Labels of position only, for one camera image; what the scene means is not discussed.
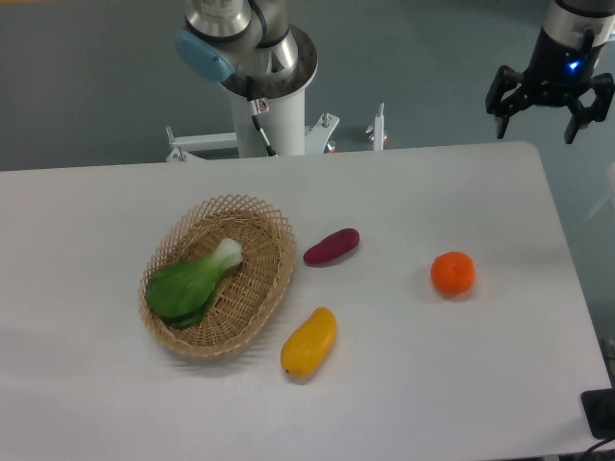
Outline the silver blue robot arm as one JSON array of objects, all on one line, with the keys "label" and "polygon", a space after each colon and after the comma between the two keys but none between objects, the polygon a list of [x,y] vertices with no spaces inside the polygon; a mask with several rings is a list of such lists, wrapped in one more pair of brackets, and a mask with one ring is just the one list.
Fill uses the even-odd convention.
[{"label": "silver blue robot arm", "polygon": [[[510,118],[532,106],[567,108],[564,133],[602,122],[614,98],[614,78],[595,72],[614,29],[611,1],[552,1],[527,69],[501,66],[485,97],[487,113],[504,137]],[[248,129],[274,153],[258,117],[264,102],[304,89],[315,75],[313,42],[292,26],[284,1],[189,1],[175,39],[179,56],[202,78],[246,103]]]}]

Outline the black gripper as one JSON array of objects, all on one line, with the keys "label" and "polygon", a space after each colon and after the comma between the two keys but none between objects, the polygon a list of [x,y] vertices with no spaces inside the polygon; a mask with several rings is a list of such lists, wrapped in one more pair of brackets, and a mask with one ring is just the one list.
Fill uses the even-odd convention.
[{"label": "black gripper", "polygon": [[[542,29],[524,73],[507,65],[498,68],[485,96],[485,109],[495,119],[498,139],[504,138],[510,118],[530,105],[567,106],[571,119],[564,132],[566,144],[572,144],[591,123],[606,119],[614,78],[610,73],[593,76],[603,45],[596,44],[596,35],[588,28],[570,37],[575,45],[561,43]],[[585,106],[581,97],[588,91],[594,100]]]}]

